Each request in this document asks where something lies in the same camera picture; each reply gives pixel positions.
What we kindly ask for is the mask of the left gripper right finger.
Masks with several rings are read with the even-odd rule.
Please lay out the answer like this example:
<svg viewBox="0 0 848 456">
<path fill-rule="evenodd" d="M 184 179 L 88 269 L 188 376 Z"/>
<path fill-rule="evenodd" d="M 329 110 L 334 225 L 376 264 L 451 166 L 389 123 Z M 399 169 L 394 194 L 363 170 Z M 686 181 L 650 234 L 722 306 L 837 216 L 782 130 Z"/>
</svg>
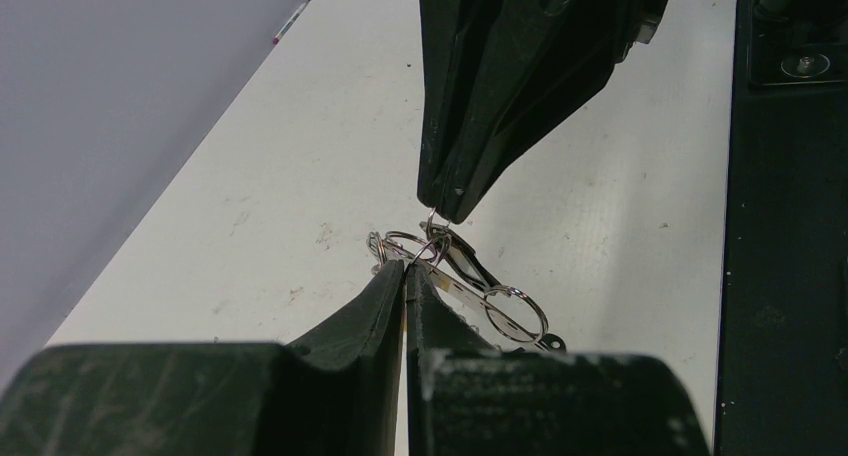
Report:
<svg viewBox="0 0 848 456">
<path fill-rule="evenodd" d="M 502 352 L 405 277 L 413 455 L 707 455 L 690 397 L 659 359 Z"/>
</svg>

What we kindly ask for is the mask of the metal disc keyring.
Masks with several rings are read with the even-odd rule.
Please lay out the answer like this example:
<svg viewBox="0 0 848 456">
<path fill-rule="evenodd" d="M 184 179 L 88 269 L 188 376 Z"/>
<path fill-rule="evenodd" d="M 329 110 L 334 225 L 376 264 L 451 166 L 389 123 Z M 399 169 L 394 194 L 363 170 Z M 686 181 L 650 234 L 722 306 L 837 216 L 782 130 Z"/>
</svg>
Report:
<svg viewBox="0 0 848 456">
<path fill-rule="evenodd" d="M 477 257 L 476 250 L 459 236 L 448 222 L 438 224 L 431 212 L 419 223 L 420 236 L 404 231 L 370 232 L 366 245 L 376 264 L 377 273 L 389 261 L 423 267 L 438 292 L 456 299 L 463 306 L 484 317 L 502 337 L 521 350 L 547 352 L 567 351 L 565 341 L 550 331 L 546 313 L 526 292 L 503 284 L 488 271 Z M 506 310 L 498 307 L 498 297 L 517 300 L 526 305 L 538 322 L 531 331 Z"/>
</svg>

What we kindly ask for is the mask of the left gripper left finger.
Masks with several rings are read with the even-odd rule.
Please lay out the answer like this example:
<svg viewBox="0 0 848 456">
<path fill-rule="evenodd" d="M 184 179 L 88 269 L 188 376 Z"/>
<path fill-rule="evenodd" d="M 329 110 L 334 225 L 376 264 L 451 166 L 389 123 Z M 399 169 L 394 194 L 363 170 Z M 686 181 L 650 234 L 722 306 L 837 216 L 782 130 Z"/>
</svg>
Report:
<svg viewBox="0 0 848 456">
<path fill-rule="evenodd" d="M 390 455 L 405 268 L 295 341 L 75 344 L 1 399 L 5 455 Z"/>
</svg>

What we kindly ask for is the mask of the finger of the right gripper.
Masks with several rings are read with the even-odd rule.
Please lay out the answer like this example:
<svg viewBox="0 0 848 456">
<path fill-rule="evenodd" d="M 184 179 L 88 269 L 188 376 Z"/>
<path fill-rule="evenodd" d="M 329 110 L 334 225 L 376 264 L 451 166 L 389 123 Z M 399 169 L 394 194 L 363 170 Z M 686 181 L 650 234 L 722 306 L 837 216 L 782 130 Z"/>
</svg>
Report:
<svg viewBox="0 0 848 456">
<path fill-rule="evenodd" d="M 474 208 L 564 119 L 570 0 L 419 0 L 424 120 L 417 194 Z"/>
<path fill-rule="evenodd" d="M 437 0 L 438 214 L 466 220 L 653 38 L 668 2 Z"/>
</svg>

